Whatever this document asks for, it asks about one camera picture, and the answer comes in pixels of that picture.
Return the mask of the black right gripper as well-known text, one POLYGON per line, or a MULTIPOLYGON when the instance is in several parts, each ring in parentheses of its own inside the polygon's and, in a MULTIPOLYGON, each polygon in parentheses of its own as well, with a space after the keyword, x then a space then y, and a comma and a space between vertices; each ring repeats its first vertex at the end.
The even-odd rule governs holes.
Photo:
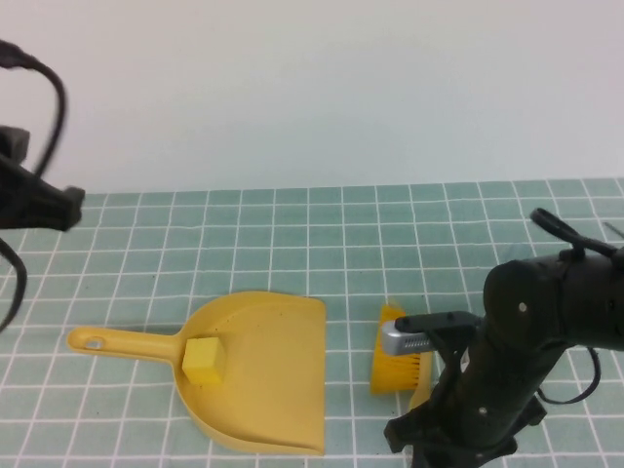
POLYGON ((445 468, 447 457, 454 468, 478 468, 513 454, 515 436, 546 415, 535 394, 553 366, 447 364, 429 400, 387 423, 389 448, 411 446, 411 468, 445 468))

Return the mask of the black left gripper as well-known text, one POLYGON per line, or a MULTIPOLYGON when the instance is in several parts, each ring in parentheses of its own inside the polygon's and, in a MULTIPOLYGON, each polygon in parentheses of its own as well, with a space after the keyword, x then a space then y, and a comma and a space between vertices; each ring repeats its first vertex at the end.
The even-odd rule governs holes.
POLYGON ((58 189, 37 178, 27 202, 17 210, 16 199, 32 173, 24 167, 1 159, 1 228, 45 228, 66 232, 82 219, 86 192, 79 187, 58 189))

